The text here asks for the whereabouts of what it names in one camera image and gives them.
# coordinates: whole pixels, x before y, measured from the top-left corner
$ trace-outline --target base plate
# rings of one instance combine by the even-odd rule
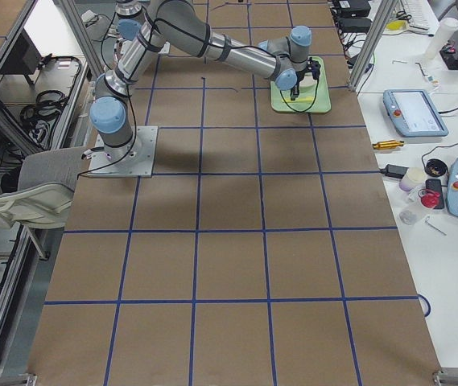
[[[318,82],[318,91],[316,92],[316,101],[314,105],[305,111],[305,113],[326,113],[331,109],[331,100],[328,95],[327,77],[325,75],[324,61],[319,56],[312,56],[313,60],[320,63],[320,79]],[[290,101],[289,92],[283,91],[283,98],[281,92],[274,82],[271,82],[271,107],[279,113],[298,113],[303,112],[311,106],[312,100],[315,97],[315,88],[309,89],[309,94],[302,91],[296,101]]]
[[[136,133],[138,136],[136,143],[142,143],[139,149],[133,149],[131,154],[113,165],[110,165],[110,160],[105,151],[93,153],[89,169],[93,170],[98,167],[102,169],[90,171],[89,175],[113,179],[119,177],[151,177],[154,169],[158,128],[157,126],[138,126]],[[101,147],[103,145],[103,141],[98,135],[95,146]]]

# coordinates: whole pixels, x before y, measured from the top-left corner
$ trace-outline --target green tray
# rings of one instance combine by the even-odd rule
[[[331,109],[331,100],[328,95],[327,77],[325,76],[325,65],[324,61],[319,56],[312,56],[312,58],[320,63],[320,84],[318,85],[318,92],[316,94],[315,104],[305,113],[326,113]],[[284,99],[287,104],[284,103],[280,90],[275,85],[275,82],[270,82],[271,85],[271,107],[273,110],[279,113],[297,113],[307,109],[315,96],[315,88],[309,89],[312,94],[306,95],[305,92],[301,92],[296,101],[290,101],[289,92],[283,92]]]

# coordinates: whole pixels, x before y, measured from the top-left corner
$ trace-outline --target screwdriver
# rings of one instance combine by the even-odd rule
[[[400,146],[404,146],[404,141],[397,141],[395,139],[391,139],[389,141],[380,141],[372,144],[372,147],[375,150],[389,150]]]

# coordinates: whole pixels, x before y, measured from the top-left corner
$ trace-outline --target white bottle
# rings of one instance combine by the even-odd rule
[[[457,30],[458,20],[455,18],[444,18],[439,22],[438,30],[432,37],[429,47],[423,54],[423,58],[425,60],[433,59]]]
[[[410,203],[398,215],[404,224],[416,224],[423,217],[427,216],[436,205],[438,205],[438,192],[422,189],[419,194],[422,194],[420,199],[417,198],[413,203]]]

